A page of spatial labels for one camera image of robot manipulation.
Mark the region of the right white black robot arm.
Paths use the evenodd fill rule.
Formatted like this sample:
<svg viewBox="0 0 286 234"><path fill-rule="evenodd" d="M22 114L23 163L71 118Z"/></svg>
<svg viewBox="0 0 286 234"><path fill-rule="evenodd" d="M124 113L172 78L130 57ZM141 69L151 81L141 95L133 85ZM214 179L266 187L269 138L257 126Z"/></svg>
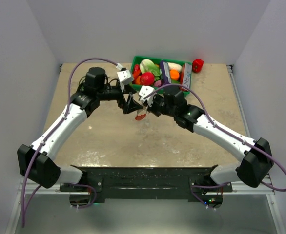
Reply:
<svg viewBox="0 0 286 234"><path fill-rule="evenodd" d="M148 112L173 117L181 128L210 139L237 159L236 163L213 166L194 182L197 188L214 192L221 185L236 181L256 188L272 168L273 161L266 157L271 153L268 141L243 136L217 122L204 109L188 104L177 86L165 87L162 95L152 87L142 86L139 97Z"/></svg>

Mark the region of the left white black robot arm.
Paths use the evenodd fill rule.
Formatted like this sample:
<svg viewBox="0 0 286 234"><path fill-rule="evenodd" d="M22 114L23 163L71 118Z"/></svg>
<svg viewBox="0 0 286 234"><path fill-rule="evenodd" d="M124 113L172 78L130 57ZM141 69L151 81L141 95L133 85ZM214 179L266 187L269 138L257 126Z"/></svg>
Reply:
<svg viewBox="0 0 286 234"><path fill-rule="evenodd" d="M24 178L44 188L56 183L70 183L76 191L87 188L88 179L82 176L82 170L74 166L62 168L54 160L69 136L89 118L101 101L116 101L124 114L142 108L133 99L136 90L131 86L134 80L132 73L122 68L117 77L116 85L111 85L103 68L92 67L88 70L57 120L32 144L23 144L18 148L19 169Z"/></svg>

